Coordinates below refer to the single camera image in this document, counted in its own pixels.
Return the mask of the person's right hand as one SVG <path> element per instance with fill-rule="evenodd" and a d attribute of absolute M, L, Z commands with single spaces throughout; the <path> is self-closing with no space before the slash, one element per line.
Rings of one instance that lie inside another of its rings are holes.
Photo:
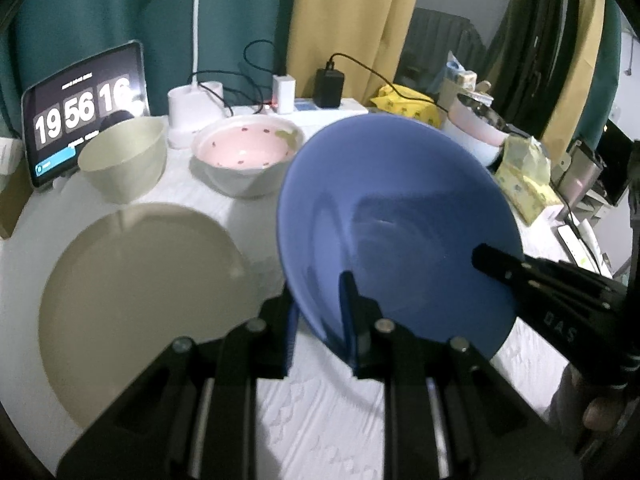
<path fill-rule="evenodd" d="M 615 400 L 596 399 L 589 403 L 582 415 L 582 423 L 591 431 L 610 432 L 634 411 L 637 402 L 620 402 Z"/>

